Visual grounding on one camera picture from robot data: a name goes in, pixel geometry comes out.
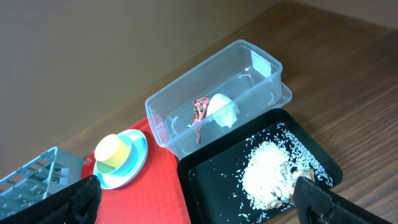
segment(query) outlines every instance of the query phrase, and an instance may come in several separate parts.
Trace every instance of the black tray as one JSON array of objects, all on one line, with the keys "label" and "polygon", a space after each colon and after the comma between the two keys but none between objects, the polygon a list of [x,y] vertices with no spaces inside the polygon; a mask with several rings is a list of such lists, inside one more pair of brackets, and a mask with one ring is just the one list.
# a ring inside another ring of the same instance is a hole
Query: black tray
[{"label": "black tray", "polygon": [[[243,161],[250,152],[234,146],[239,143],[244,144],[242,142],[247,138],[264,129],[271,130],[279,123],[284,123],[286,128],[313,154],[333,179],[333,186],[341,182],[343,173],[336,162],[288,112],[273,109],[180,161],[177,168],[178,177],[193,224],[256,223],[256,217],[261,216],[263,211],[253,210],[250,207],[249,200],[243,194],[242,186],[234,174],[238,169],[245,168]],[[283,205],[278,210],[268,210],[267,217],[280,215],[289,208]],[[241,213],[250,213],[248,220],[242,216],[238,217]]]}]

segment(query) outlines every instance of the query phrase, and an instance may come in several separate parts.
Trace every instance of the dish rack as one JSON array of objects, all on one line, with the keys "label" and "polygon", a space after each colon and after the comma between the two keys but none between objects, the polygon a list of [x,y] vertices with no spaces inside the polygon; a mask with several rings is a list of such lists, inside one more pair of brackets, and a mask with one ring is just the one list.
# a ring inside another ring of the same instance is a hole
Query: dish rack
[{"label": "dish rack", "polygon": [[52,147],[0,180],[0,220],[80,180],[84,160]]}]

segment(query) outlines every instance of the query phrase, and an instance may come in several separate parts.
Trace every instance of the red surface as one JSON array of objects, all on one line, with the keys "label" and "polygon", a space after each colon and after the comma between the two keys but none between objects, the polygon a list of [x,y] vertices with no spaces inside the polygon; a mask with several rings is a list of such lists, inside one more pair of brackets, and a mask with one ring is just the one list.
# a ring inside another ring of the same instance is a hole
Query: red surface
[{"label": "red surface", "polygon": [[[146,163],[124,187],[102,190],[96,223],[190,223],[174,155],[156,144],[147,118],[130,129],[139,129],[147,138]],[[93,174],[94,163],[92,152],[83,164],[82,178]]]}]

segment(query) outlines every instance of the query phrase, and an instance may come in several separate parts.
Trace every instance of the clear plastic bin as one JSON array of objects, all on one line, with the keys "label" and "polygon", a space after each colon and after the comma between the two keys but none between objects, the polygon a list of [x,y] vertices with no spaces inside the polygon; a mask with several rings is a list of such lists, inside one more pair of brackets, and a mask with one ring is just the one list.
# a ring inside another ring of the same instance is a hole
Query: clear plastic bin
[{"label": "clear plastic bin", "polygon": [[[237,40],[149,97],[145,103],[155,140],[179,159],[222,137],[256,116],[292,99],[281,82],[282,64],[244,40]],[[193,101],[221,93],[232,102],[194,126]],[[215,117],[238,107],[237,122],[221,127]],[[201,127],[197,145],[196,128]]]}]

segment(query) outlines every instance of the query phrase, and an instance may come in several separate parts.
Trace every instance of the red snack wrapper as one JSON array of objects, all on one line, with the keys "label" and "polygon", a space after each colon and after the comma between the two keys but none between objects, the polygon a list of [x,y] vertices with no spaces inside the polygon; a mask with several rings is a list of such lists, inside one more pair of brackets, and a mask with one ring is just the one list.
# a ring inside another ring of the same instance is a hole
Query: red snack wrapper
[{"label": "red snack wrapper", "polygon": [[[192,125],[206,118],[206,110],[209,105],[209,96],[204,96],[193,101],[193,121]],[[197,136],[197,145],[200,144],[201,127],[195,130]]]}]

